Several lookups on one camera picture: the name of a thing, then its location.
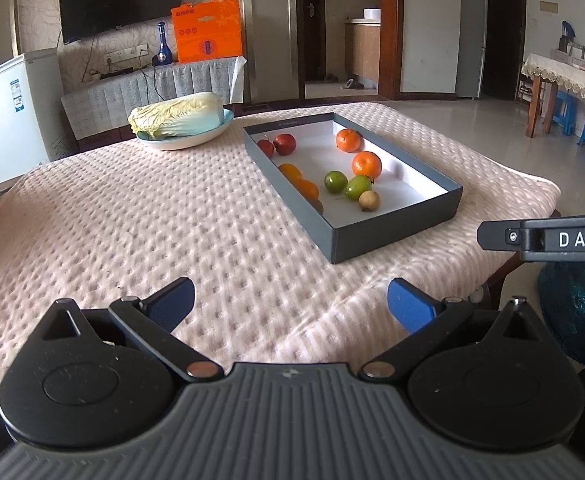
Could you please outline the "orange gift bag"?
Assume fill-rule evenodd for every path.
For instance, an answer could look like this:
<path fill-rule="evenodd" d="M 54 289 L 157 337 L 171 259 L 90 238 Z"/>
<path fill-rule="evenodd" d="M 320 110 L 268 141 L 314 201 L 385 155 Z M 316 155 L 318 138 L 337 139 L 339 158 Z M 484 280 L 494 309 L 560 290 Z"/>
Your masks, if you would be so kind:
<path fill-rule="evenodd" d="M 178 62 L 244 55 L 239 0 L 184 3 L 171 10 Z"/>

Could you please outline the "brown kiwi fruit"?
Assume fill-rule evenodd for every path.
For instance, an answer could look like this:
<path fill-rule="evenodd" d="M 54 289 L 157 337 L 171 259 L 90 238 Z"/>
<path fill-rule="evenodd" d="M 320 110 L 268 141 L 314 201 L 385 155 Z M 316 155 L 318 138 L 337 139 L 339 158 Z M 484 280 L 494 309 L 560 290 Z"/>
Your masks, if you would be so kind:
<path fill-rule="evenodd" d="M 324 214 L 324 207 L 317 198 L 309 198 L 308 202 L 319 214 Z"/>

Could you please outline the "green tomato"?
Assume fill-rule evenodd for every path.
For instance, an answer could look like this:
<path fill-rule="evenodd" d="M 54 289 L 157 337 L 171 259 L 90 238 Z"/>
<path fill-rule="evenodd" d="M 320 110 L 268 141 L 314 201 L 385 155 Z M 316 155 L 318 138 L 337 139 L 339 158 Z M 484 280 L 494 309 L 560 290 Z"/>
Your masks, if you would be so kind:
<path fill-rule="evenodd" d="M 359 196 L 368 190 L 371 190 L 373 186 L 372 180 L 366 176 L 355 176 L 353 177 L 345 189 L 345 196 L 349 200 L 358 201 Z"/>

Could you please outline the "napa cabbage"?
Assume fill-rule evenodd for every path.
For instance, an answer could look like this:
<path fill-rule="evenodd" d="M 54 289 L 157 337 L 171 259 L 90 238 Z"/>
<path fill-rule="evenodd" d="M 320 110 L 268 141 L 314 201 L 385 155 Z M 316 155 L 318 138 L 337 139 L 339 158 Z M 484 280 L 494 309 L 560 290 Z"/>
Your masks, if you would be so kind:
<path fill-rule="evenodd" d="M 134 108 L 128 117 L 135 134 L 151 140 L 198 136 L 222 125 L 224 107 L 212 92 L 198 92 Z"/>

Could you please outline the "pink quilted table cover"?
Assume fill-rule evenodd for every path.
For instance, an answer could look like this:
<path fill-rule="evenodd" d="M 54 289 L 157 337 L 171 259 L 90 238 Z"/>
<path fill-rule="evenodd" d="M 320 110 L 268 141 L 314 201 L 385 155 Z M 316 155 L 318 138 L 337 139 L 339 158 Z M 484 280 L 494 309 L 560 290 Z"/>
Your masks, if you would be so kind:
<path fill-rule="evenodd" d="M 555 211 L 561 191 L 552 181 L 397 110 L 366 102 L 337 113 L 459 182 L 455 217 L 329 263 L 245 150 L 245 128 L 275 113 L 239 118 L 186 151 L 128 141 L 38 167 L 0 199 L 0 382 L 54 300 L 105 308 L 180 276 L 195 283 L 196 306 L 176 336 L 221 365 L 359 367 L 404 336 L 386 306 L 391 280 L 436 298 L 467 296 L 507 260 L 479 247 L 481 222 Z"/>

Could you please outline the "teal plastic bag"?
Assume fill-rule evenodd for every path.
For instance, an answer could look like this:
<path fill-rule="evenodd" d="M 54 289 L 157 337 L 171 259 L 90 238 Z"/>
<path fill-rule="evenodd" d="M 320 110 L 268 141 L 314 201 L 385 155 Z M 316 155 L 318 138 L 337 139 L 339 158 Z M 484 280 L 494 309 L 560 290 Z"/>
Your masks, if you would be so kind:
<path fill-rule="evenodd" d="M 585 262 L 547 263 L 537 286 L 547 328 L 567 356 L 585 365 Z"/>

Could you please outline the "yellow orange lemon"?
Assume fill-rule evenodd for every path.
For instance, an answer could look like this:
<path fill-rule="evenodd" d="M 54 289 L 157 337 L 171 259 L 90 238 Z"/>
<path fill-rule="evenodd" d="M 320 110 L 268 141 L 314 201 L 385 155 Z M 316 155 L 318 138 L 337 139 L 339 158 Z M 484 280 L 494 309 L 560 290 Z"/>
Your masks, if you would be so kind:
<path fill-rule="evenodd" d="M 297 183 L 303 179 L 301 171 L 293 164 L 285 162 L 285 164 L 278 166 L 278 170 L 291 183 Z"/>

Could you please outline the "blue glass bottle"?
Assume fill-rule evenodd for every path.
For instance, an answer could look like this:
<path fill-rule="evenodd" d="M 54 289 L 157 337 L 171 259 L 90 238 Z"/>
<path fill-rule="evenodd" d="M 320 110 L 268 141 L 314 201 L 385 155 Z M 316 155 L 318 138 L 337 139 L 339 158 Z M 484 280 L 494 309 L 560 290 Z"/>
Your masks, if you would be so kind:
<path fill-rule="evenodd" d="M 151 64 L 154 66 L 167 66 L 173 63 L 173 53 L 166 41 L 166 23 L 161 21 L 157 25 L 159 35 L 159 46 L 157 53 L 152 57 Z"/>

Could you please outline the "small orange tangerine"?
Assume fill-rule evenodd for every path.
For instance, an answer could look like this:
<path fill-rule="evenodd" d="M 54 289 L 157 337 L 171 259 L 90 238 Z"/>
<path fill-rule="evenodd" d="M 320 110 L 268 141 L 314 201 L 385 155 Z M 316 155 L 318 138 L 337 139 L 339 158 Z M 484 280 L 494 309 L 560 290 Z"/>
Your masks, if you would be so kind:
<path fill-rule="evenodd" d="M 317 185 L 306 179 L 296 179 L 292 182 L 296 190 L 307 200 L 317 200 L 320 190 Z"/>

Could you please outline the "tan round fruit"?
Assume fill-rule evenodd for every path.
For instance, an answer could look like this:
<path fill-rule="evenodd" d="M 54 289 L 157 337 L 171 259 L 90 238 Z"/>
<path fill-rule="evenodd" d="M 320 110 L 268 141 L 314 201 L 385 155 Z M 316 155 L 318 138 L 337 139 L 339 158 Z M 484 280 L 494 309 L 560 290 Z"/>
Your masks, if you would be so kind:
<path fill-rule="evenodd" d="M 358 199 L 362 211 L 373 212 L 381 208 L 381 196 L 372 190 L 363 192 Z"/>

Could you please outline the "green lime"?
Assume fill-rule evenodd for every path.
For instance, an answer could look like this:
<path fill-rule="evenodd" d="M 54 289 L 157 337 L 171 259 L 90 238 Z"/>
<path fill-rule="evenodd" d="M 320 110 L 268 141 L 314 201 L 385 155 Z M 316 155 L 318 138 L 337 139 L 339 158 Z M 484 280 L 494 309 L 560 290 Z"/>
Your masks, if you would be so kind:
<path fill-rule="evenodd" d="M 342 193 L 347 188 L 348 182 L 348 178 L 337 170 L 329 171 L 324 177 L 326 191 L 331 194 Z"/>

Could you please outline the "lace covered side table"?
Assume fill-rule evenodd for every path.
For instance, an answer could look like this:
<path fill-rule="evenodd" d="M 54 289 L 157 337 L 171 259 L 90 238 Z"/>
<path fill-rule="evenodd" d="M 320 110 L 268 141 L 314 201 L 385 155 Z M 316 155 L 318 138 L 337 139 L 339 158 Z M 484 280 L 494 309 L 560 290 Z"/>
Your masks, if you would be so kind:
<path fill-rule="evenodd" d="M 535 136 L 535 127 L 541 113 L 541 88 L 543 82 L 551 85 L 549 110 L 552 110 L 559 89 L 569 91 L 585 101 L 585 70 L 573 64 L 563 63 L 554 58 L 539 54 L 529 54 L 521 68 L 521 73 L 532 81 L 532 94 L 529 103 L 525 135 Z"/>

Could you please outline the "grey cloth covered cabinet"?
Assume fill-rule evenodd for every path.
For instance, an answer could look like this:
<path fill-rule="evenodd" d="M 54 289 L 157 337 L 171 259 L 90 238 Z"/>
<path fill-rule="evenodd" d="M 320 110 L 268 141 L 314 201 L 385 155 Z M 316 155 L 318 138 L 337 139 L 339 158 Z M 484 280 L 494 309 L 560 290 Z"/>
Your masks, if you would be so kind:
<path fill-rule="evenodd" d="M 118 129 L 128 123 L 136 107 L 212 92 L 224 105 L 244 102 L 244 68 L 247 60 L 217 58 L 134 70 L 128 75 L 102 79 L 61 98 L 78 140 Z"/>

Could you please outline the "white chest freezer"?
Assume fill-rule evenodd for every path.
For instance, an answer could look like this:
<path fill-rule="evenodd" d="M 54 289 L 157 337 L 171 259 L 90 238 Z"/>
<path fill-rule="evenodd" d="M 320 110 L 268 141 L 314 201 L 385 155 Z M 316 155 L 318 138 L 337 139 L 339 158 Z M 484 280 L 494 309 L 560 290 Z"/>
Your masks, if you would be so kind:
<path fill-rule="evenodd" d="M 63 96 L 54 49 L 28 52 L 0 65 L 0 184 L 76 154 Z"/>

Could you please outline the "grey refrigerator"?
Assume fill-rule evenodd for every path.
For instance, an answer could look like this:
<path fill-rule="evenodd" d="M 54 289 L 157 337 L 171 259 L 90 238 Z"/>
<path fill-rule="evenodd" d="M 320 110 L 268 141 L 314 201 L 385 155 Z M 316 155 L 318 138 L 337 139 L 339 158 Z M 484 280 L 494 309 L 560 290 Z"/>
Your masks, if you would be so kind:
<path fill-rule="evenodd" d="M 461 0 L 460 45 L 455 94 L 478 99 L 486 54 L 488 0 Z"/>

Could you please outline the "large orange tangerine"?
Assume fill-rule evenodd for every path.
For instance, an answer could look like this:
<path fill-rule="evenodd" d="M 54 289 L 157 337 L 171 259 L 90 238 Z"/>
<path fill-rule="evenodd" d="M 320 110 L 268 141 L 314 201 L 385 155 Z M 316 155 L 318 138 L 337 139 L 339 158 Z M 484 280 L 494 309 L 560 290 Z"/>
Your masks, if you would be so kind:
<path fill-rule="evenodd" d="M 366 177 L 372 182 L 383 172 L 383 165 L 378 155 L 370 151 L 362 151 L 352 158 L 351 170 L 355 177 Z"/>

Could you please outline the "small red tomato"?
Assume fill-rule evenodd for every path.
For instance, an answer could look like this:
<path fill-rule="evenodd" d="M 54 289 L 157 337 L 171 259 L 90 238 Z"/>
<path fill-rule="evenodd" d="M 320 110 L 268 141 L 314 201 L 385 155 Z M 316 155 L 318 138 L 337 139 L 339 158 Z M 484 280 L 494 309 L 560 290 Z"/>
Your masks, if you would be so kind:
<path fill-rule="evenodd" d="M 258 148 L 265 154 L 266 157 L 272 158 L 275 154 L 275 146 L 268 139 L 260 139 L 257 142 Z"/>

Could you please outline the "red apple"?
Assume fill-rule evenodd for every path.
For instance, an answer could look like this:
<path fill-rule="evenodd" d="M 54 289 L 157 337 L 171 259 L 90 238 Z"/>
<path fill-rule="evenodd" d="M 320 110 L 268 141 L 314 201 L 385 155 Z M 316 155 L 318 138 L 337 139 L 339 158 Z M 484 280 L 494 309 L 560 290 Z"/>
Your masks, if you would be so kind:
<path fill-rule="evenodd" d="M 281 133 L 273 139 L 273 145 L 277 154 L 287 156 L 296 151 L 297 141 L 292 134 Z"/>

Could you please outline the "wooden kitchen cabinet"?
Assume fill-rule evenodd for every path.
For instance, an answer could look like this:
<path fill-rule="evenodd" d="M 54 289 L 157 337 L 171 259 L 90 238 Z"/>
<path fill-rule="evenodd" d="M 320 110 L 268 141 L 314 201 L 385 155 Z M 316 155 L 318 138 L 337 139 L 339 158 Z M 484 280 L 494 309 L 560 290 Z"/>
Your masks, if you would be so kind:
<path fill-rule="evenodd" d="M 351 20 L 345 24 L 347 74 L 365 88 L 378 86 L 381 55 L 381 22 Z"/>

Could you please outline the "light blue plate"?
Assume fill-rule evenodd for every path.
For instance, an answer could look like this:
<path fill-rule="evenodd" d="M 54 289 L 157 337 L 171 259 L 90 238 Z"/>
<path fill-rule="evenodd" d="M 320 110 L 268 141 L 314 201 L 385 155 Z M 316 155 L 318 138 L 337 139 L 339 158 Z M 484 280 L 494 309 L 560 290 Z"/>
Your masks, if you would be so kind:
<path fill-rule="evenodd" d="M 155 148 L 159 151 L 181 151 L 186 148 L 195 148 L 195 146 L 208 143 L 216 138 L 230 127 L 233 122 L 235 114 L 228 110 L 224 110 L 223 120 L 219 127 L 197 134 L 197 136 L 169 136 L 166 139 L 151 139 L 146 133 L 137 133 L 136 138 L 140 140 L 148 148 Z"/>

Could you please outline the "grey cardboard tray box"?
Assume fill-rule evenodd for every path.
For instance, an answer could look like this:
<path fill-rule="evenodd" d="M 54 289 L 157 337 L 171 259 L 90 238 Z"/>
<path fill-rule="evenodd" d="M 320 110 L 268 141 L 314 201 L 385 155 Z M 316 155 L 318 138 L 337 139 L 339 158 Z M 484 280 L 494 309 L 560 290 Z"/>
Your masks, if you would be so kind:
<path fill-rule="evenodd" d="M 245 148 L 331 263 L 452 219 L 463 188 L 336 113 L 247 126 Z"/>

